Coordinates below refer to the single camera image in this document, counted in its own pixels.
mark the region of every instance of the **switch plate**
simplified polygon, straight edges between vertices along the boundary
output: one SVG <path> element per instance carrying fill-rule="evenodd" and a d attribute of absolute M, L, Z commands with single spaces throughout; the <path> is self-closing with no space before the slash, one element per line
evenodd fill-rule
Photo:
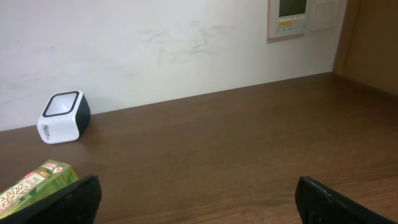
<path fill-rule="evenodd" d="M 310 30 L 336 26 L 340 0 L 313 0 Z"/>

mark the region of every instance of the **white wall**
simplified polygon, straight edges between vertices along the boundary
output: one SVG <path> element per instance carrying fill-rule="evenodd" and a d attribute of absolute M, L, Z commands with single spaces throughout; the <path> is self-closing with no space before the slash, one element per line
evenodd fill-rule
<path fill-rule="evenodd" d="M 0 130 L 55 93 L 92 113 L 330 72 L 338 27 L 267 43 L 268 0 L 2 0 Z"/>

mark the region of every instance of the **brown wooden surface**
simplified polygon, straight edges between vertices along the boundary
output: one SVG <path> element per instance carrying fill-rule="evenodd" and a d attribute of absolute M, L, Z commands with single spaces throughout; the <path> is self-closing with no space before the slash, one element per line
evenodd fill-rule
<path fill-rule="evenodd" d="M 351 44 L 353 31 L 356 23 L 356 15 L 360 0 L 348 0 L 344 16 L 343 27 L 341 28 L 340 39 L 338 42 L 335 64 L 333 65 L 333 73 L 342 75 L 346 57 Z"/>
<path fill-rule="evenodd" d="M 329 74 L 92 116 L 75 142 L 0 133 L 0 188 L 47 159 L 98 174 L 97 223 L 300 223 L 310 175 L 398 221 L 398 101 Z"/>
<path fill-rule="evenodd" d="M 398 1 L 360 0 L 342 75 L 398 96 Z"/>

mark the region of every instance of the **green carton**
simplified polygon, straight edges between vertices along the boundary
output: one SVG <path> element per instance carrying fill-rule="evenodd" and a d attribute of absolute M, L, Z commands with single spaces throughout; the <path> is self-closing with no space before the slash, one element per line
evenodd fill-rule
<path fill-rule="evenodd" d="M 32 205 L 78 180 L 66 163 L 48 160 L 0 195 L 0 219 Z"/>

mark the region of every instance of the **wall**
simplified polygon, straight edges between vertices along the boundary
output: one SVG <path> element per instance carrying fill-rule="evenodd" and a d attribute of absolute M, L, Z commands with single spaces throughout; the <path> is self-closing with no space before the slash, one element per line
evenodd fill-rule
<path fill-rule="evenodd" d="M 340 75 L 398 96 L 398 1 L 360 0 Z"/>
<path fill-rule="evenodd" d="M 0 130 L 81 90 L 92 113 L 330 72 L 338 27 L 267 40 L 267 0 L 2 0 Z"/>

